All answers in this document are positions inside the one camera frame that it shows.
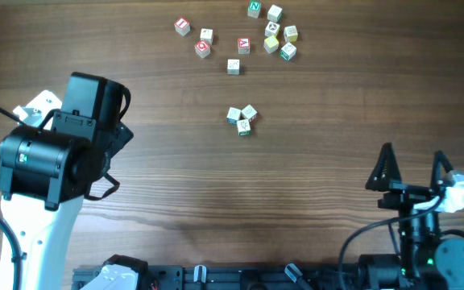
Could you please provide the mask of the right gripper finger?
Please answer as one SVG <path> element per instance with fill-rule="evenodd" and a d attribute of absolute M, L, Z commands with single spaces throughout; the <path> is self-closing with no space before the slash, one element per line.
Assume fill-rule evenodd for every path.
<path fill-rule="evenodd" d="M 365 189 L 386 192 L 401 189 L 402 179 L 396 156 L 391 143 L 385 143 L 380 150 L 379 158 L 370 174 Z"/>
<path fill-rule="evenodd" d="M 453 165 L 448 160 L 443 151 L 436 151 L 433 158 L 433 170 L 430 181 L 430 188 L 434 193 L 440 192 L 440 181 L 442 179 L 442 172 L 449 173 L 454 169 Z"/>

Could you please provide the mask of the wooden block blue side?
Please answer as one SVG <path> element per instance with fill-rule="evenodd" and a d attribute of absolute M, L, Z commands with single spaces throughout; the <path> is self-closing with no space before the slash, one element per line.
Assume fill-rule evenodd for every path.
<path fill-rule="evenodd" d="M 242 119 L 242 111 L 240 109 L 230 107 L 226 119 L 228 123 L 236 124 Z"/>

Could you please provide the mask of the wooden block red U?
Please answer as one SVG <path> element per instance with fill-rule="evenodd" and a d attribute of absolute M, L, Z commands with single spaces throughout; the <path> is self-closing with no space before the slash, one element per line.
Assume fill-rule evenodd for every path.
<path fill-rule="evenodd" d="M 249 122 L 257 118 L 258 112 L 252 105 L 247 105 L 241 110 L 243 119 L 247 119 Z"/>

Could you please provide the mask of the wooden block green picture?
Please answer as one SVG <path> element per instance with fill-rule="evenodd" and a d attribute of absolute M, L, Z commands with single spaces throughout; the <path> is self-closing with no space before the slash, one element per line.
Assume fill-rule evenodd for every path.
<path fill-rule="evenodd" d="M 250 135 L 251 134 L 251 125 L 248 119 L 238 120 L 237 123 L 238 135 Z"/>

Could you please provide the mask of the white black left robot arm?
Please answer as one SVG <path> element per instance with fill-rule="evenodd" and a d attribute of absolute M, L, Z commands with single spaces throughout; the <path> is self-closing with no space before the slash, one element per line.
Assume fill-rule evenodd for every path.
<path fill-rule="evenodd" d="M 40 122 L 15 127 L 0 143 L 3 224 L 0 289 L 58 289 L 68 242 L 92 184 L 120 184 L 111 159 L 134 135 L 122 123 L 131 103 L 124 85 L 82 72 L 71 74 L 59 108 Z"/>

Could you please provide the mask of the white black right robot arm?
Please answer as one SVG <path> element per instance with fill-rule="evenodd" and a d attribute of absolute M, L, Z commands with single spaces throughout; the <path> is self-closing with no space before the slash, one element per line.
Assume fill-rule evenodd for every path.
<path fill-rule="evenodd" d="M 381 209 L 398 213 L 394 253 L 361 255 L 365 289 L 464 289 L 464 231 L 441 230 L 439 216 L 464 209 L 464 172 L 435 153 L 429 186 L 403 182 L 392 145 L 385 143 L 366 189 L 381 192 Z"/>

